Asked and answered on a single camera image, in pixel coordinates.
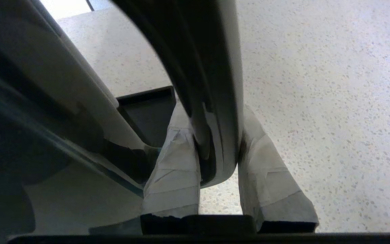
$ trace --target terrazzo floor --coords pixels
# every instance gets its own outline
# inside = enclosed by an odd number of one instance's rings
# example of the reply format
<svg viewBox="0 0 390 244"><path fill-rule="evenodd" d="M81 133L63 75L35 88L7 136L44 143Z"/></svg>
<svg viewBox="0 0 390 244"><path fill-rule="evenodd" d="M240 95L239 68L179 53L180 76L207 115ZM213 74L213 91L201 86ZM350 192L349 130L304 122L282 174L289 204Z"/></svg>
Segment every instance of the terrazzo floor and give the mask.
<svg viewBox="0 0 390 244"><path fill-rule="evenodd" d="M390 231L390 1L237 1L244 101L315 205L318 232ZM58 20L115 96L169 85L116 9ZM201 213L241 214L237 172Z"/></svg>

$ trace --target speckled floor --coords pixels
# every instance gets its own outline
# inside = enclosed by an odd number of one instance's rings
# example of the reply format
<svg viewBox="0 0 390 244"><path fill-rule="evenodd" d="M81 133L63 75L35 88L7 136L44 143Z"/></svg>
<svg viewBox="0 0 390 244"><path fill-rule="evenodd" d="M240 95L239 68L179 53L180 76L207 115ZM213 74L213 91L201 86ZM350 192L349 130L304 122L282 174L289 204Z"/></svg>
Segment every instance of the speckled floor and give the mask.
<svg viewBox="0 0 390 244"><path fill-rule="evenodd" d="M390 1L237 1L244 100L316 207L319 232L390 231ZM169 79L113 9L58 21L116 96ZM201 213L241 214L237 174Z"/></svg>

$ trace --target white paper wrapping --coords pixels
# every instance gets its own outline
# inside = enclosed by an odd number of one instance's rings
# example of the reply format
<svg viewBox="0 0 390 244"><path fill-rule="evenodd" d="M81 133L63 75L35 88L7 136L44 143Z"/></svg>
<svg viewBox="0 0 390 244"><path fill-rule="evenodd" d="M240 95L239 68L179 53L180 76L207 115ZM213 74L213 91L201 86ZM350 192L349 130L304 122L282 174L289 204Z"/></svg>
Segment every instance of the white paper wrapping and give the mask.
<svg viewBox="0 0 390 244"><path fill-rule="evenodd" d="M182 218L197 215L201 175L189 119L177 103L164 146L144 188L142 214Z"/></svg>
<svg viewBox="0 0 390 244"><path fill-rule="evenodd" d="M244 109L242 140L240 204L243 214L254 217L257 230L264 221L318 223L312 202L300 190L272 140L248 107Z"/></svg>

